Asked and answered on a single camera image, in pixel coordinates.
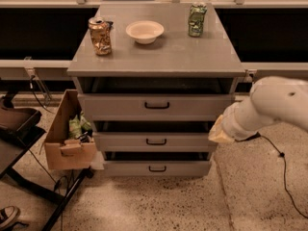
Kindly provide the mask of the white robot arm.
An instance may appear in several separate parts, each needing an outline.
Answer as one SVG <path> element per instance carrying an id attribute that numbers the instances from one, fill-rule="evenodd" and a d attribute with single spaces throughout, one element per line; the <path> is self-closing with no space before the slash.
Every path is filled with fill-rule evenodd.
<path id="1" fill-rule="evenodd" d="M 255 82 L 249 96 L 227 107 L 208 139 L 218 143 L 245 141 L 263 127 L 279 122 L 308 131 L 308 82 L 277 76 Z"/>

